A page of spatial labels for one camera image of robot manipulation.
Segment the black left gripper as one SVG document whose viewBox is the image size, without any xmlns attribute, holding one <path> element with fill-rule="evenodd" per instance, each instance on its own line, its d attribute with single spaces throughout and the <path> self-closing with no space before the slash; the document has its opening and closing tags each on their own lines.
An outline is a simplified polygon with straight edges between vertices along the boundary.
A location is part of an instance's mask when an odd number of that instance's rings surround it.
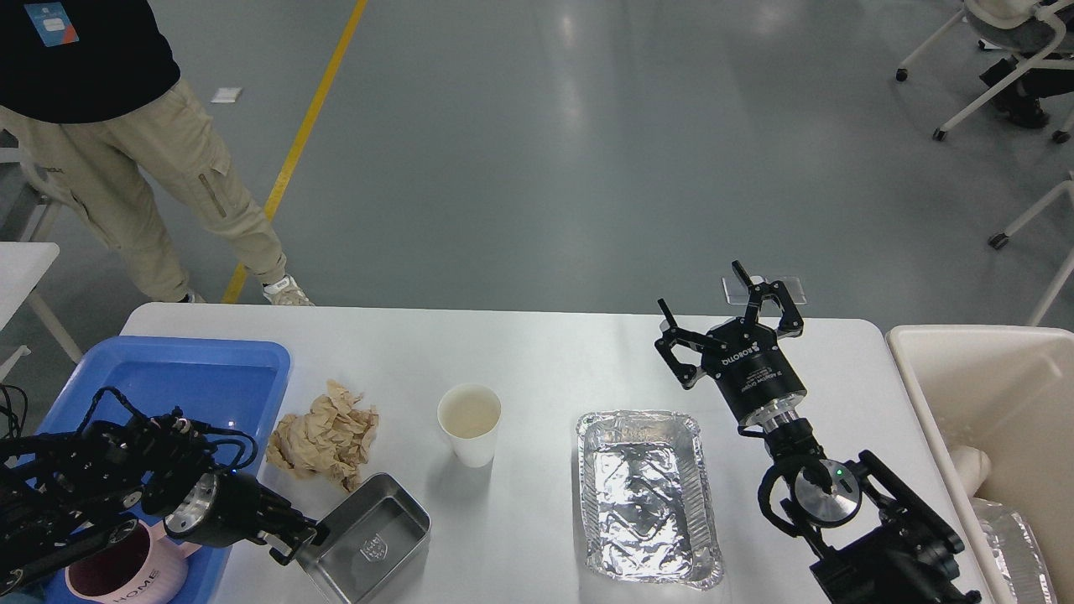
<svg viewBox="0 0 1074 604">
<path fill-rule="evenodd" d="M 200 546 L 226 548 L 266 534 L 268 555 L 290 565 L 310 546 L 325 543 L 330 529 L 299 515 L 285 518 L 277 497 L 244 473 L 206 473 L 164 519 L 166 534 Z"/>
</svg>

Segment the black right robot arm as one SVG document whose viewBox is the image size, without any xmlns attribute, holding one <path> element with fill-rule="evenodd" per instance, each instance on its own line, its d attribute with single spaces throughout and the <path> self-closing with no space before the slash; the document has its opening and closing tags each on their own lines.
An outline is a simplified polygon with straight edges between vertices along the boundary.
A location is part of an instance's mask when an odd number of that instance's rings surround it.
<svg viewBox="0 0 1074 604">
<path fill-rule="evenodd" d="M 810 570 L 832 603 L 981 603 L 962 591 L 957 555 L 963 540 L 874 452 L 848 461 L 824 451 L 797 413 L 808 390 L 781 348 L 801 336 L 803 317 L 782 281 L 732 271 L 748 290 L 748 310 L 705 332 L 674 319 L 664 299 L 655 349 L 684 389 L 708 376 L 741 436 L 761 438 L 770 456 L 757 488 L 768 523 L 806 540 Z"/>
</svg>

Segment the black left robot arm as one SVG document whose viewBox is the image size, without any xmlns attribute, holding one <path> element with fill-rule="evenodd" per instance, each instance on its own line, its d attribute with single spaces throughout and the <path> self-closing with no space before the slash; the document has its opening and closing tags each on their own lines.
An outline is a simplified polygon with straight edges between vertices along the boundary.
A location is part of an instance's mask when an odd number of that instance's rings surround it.
<svg viewBox="0 0 1074 604">
<path fill-rule="evenodd" d="M 258 481 L 251 435 L 184 416 L 150 416 L 100 388 L 72 431 L 3 440 L 3 594 L 104 553 L 132 535 L 137 510 L 169 538 L 268 546 L 288 565 L 330 531 Z"/>
</svg>

